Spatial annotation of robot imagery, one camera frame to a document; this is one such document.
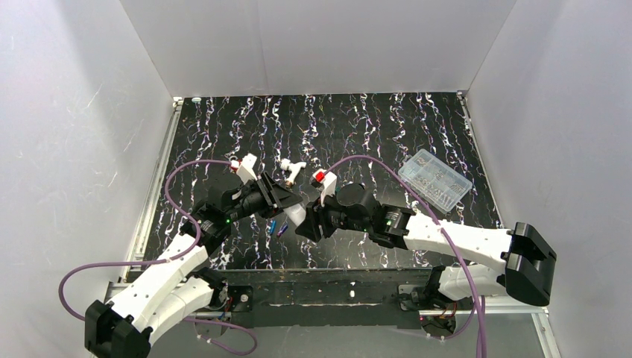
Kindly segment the white remote control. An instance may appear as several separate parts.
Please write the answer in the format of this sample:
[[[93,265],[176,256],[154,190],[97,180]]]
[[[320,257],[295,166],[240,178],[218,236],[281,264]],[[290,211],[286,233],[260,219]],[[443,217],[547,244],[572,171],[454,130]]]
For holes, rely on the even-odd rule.
[[[302,204],[295,204],[283,209],[288,220],[296,227],[300,226],[306,218],[306,211]]]

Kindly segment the purple battery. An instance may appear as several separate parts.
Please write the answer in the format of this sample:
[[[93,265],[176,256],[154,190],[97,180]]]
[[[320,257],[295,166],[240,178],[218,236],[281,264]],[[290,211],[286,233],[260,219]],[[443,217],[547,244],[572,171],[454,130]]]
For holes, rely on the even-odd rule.
[[[276,234],[278,237],[281,237],[281,235],[283,235],[288,229],[288,225],[284,224],[278,231],[278,233]]]

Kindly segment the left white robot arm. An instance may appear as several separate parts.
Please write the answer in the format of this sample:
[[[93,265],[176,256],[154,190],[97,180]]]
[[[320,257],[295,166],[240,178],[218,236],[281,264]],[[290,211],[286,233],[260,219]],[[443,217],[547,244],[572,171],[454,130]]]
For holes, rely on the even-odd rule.
[[[84,346],[96,357],[147,357],[164,333],[202,307],[222,301],[225,279],[200,268],[221,246],[233,222],[257,214],[269,219],[281,212],[301,223],[302,198],[267,173],[243,181],[236,174],[214,179],[206,199],[192,211],[160,263],[148,266],[107,302],[86,310]]]

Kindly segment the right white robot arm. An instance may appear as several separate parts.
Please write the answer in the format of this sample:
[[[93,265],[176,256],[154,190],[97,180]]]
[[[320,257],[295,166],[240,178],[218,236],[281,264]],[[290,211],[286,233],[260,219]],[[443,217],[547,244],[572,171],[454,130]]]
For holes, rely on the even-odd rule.
[[[296,234],[313,242],[337,230],[366,233],[386,248],[461,256],[466,268],[438,268],[425,296],[459,301],[473,295],[507,295],[536,307],[549,305],[557,254],[538,230],[518,222],[512,230],[433,220],[406,207],[379,203],[361,184],[325,190],[306,207],[286,210]]]

